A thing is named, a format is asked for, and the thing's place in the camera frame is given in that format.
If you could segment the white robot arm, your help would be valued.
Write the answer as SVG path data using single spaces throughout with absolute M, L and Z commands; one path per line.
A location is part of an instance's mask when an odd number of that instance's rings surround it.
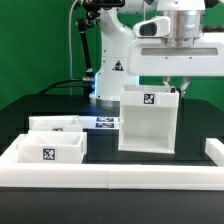
M 83 26 L 98 24 L 102 41 L 91 101 L 117 104 L 140 76 L 224 77 L 224 31 L 203 24 L 216 3 L 224 0 L 81 0 Z

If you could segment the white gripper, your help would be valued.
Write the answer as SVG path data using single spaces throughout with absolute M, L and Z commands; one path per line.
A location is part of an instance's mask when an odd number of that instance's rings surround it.
M 224 76 L 224 37 L 202 37 L 188 48 L 170 48 L 160 39 L 136 39 L 127 53 L 127 72 L 132 76 L 182 76 L 180 96 L 184 97 L 192 76 Z

